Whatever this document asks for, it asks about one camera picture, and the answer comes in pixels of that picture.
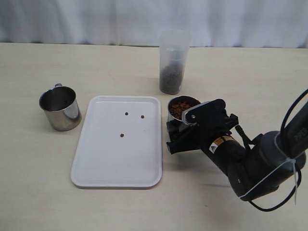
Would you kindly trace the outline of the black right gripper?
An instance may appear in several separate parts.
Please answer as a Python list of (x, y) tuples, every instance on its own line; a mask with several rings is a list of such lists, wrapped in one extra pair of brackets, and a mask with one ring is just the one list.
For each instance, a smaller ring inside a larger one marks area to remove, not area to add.
[(189, 131), (192, 125), (179, 120), (167, 122), (170, 141), (167, 142), (171, 154), (199, 150), (214, 162), (216, 166), (228, 166), (243, 159), (243, 146), (232, 136), (231, 129), (239, 124), (238, 116), (225, 113), (205, 113), (198, 122), (198, 133)]

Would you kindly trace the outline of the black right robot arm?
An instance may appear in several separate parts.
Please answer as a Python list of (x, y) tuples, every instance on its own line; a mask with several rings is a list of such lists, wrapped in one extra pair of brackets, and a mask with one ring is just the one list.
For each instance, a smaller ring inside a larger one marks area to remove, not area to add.
[(228, 178), (243, 201), (274, 192), (281, 183), (301, 175), (307, 161), (308, 108), (277, 131), (246, 136), (238, 116), (228, 114), (225, 101), (200, 102), (178, 96), (168, 103), (168, 150), (171, 154), (202, 151)]

